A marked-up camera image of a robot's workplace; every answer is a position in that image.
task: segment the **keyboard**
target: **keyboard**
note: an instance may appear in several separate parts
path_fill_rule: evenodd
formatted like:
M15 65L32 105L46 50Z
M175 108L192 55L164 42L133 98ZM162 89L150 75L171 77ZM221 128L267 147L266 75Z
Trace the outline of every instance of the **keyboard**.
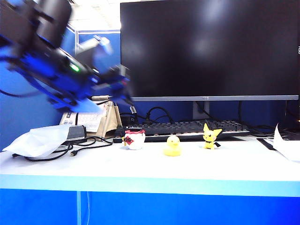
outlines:
M145 142L165 142L170 135L176 135L181 141L203 141L203 127L207 123L210 130L222 129L217 139L228 137L247 136L250 134L247 126L235 121L197 120L175 123L153 123L151 125L135 125L130 127L118 127L115 131L113 142L121 143L125 130L130 128L142 128L145 130Z

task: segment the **black monitor screen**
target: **black monitor screen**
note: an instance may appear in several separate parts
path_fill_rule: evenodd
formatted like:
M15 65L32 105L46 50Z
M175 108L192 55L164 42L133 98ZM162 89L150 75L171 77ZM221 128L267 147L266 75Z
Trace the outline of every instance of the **black monitor screen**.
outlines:
M164 0L120 8L121 63L133 97L298 99L298 0Z

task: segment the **white plastic bag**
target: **white plastic bag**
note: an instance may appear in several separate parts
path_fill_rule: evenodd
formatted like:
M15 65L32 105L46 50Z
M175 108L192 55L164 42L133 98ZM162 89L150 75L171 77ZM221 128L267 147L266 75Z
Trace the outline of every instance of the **white plastic bag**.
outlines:
M46 157L66 141L69 127L70 125L57 125L31 129L16 138L3 151L34 158Z

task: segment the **yellow toy figure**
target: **yellow toy figure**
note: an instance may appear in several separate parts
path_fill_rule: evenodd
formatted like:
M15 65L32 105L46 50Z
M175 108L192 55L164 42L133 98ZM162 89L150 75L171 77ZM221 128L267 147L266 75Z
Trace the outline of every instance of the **yellow toy figure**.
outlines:
M214 142L217 139L217 136L221 133L222 129L210 130L207 124L204 124L203 128L203 139L205 140L205 149L215 149L215 145L220 147L221 145L217 142Z
M171 135L167 139L167 147L164 148L166 156L180 156L182 147L179 146L180 140L177 136Z

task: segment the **robotic arm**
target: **robotic arm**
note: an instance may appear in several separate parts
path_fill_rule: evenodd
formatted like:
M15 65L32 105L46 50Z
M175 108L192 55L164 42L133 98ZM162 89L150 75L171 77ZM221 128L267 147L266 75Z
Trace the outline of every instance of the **robotic arm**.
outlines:
M105 74L92 66L95 49L107 51L106 38L96 36L75 57L60 48L70 15L68 0L40 0L38 4L25 0L21 6L0 0L0 48L11 47L10 55L0 60L47 94L56 109L96 112L98 107L89 97L102 87L132 105L125 92L128 79L122 65Z

